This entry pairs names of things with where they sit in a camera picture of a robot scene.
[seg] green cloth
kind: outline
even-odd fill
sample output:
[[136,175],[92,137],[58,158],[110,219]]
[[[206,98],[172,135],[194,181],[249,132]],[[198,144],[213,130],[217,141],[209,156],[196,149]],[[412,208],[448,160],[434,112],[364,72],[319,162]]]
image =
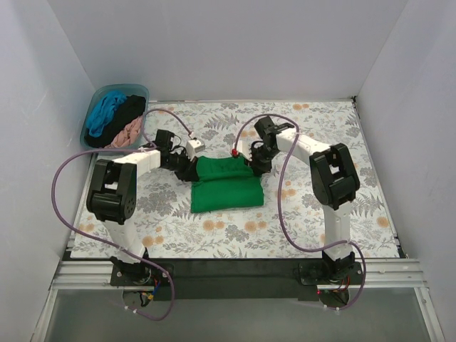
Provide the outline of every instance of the green cloth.
[[259,177],[244,164],[244,158],[212,159],[197,163],[199,182],[192,183],[191,212],[211,212],[228,208],[256,207],[264,204]]

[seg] pink cloth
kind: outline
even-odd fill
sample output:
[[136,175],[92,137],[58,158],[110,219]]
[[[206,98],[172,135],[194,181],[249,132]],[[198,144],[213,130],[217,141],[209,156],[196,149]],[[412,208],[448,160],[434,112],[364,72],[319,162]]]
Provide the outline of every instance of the pink cloth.
[[105,148],[126,147],[133,144],[141,133],[141,122],[143,121],[142,118],[143,117],[140,116],[126,125],[125,128],[115,136],[112,143]]

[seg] blue plastic tray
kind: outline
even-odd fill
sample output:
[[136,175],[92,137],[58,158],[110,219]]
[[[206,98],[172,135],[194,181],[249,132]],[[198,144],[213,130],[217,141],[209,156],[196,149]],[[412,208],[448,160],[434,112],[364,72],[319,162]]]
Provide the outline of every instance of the blue plastic tray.
[[[137,95],[137,96],[142,96],[145,98],[145,111],[147,110],[147,104],[149,102],[149,90],[140,84],[112,84],[112,85],[107,85],[106,87],[102,87],[98,89],[95,94],[93,94],[92,101],[90,102],[90,105],[88,106],[87,109],[87,114],[85,115],[84,119],[84,124],[83,124],[83,129],[81,131],[81,136],[79,137],[79,141],[81,142],[81,145],[86,149],[86,150],[94,150],[94,147],[91,147],[87,145],[86,139],[84,138],[84,135],[86,134],[86,121],[90,113],[92,113],[92,110],[96,106],[98,102],[105,96],[107,93],[109,93],[112,90],[119,90],[122,93],[126,94],[126,96],[130,95]],[[138,136],[136,141],[128,145],[126,147],[122,148],[130,148],[130,149],[137,149],[140,147],[140,141],[141,138]]]

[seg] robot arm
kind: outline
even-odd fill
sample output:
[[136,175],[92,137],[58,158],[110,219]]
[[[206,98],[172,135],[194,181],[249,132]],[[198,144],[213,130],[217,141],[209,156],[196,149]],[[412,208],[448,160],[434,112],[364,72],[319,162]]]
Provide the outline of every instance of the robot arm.
[[[263,145],[252,145],[246,154],[256,175],[271,170],[271,161],[279,152],[289,152],[296,139],[296,128],[289,123],[275,125],[269,116],[260,119],[255,129]],[[308,136],[300,135],[292,155],[311,168],[313,193],[323,206],[325,218],[325,245],[350,240],[350,213],[352,201],[360,187],[358,175],[348,148],[344,144],[330,146]],[[355,261],[352,247],[339,244],[323,251],[333,274],[349,267]]]
[[[145,255],[145,247],[136,232],[134,215],[136,207],[136,182],[145,173],[162,167],[175,171],[180,180],[194,181],[196,174],[196,153],[204,149],[198,139],[187,142],[181,152],[173,152],[174,134],[158,130],[155,138],[156,150],[132,153],[114,160],[98,160],[86,200],[89,212],[100,220],[113,242],[135,255]],[[127,264],[138,263],[125,253],[119,260]]]

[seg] floral mat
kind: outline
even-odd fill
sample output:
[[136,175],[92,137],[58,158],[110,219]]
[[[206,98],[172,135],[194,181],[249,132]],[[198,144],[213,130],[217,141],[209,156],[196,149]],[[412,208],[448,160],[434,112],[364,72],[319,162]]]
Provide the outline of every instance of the floral mat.
[[[398,257],[385,200],[351,102],[175,103],[150,107],[175,111],[205,142],[206,150],[201,155],[207,157],[229,157],[242,123],[261,113],[289,116],[303,133],[314,139],[346,144],[361,181],[353,203],[351,239],[359,244],[366,257]],[[242,139],[249,143],[259,138],[253,124],[242,133]],[[165,112],[154,112],[147,118],[145,129],[152,138],[158,128],[171,130],[186,140],[184,129]],[[306,254],[293,248],[280,230],[276,198],[284,158],[284,153],[275,157],[272,172],[261,178],[264,206],[251,209],[191,214],[190,183],[179,181],[168,170],[153,170],[143,175],[138,180],[133,219],[149,255],[152,258],[320,257],[320,253]],[[291,158],[280,196],[291,238],[303,247],[321,246],[325,241],[323,210],[311,189],[309,167]],[[90,234],[110,238],[101,222],[85,207],[78,226]],[[108,245],[77,235],[71,257],[108,258],[117,254]]]

